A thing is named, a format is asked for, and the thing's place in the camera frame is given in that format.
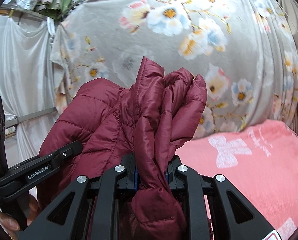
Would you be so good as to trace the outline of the person's left hand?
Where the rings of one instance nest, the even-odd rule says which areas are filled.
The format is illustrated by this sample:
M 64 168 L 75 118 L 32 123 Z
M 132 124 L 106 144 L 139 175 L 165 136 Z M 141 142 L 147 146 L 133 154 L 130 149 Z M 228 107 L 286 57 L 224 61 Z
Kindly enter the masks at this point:
M 37 198 L 35 196 L 28 194 L 27 197 L 27 206 L 29 208 L 28 216 L 26 217 L 26 225 L 29 226 L 33 220 L 35 220 L 41 212 Z M 0 224 L 8 234 L 9 239 L 18 239 L 17 233 L 22 230 L 22 227 L 17 220 L 17 218 L 22 219 L 20 215 L 15 215 L 10 212 L 0 211 Z

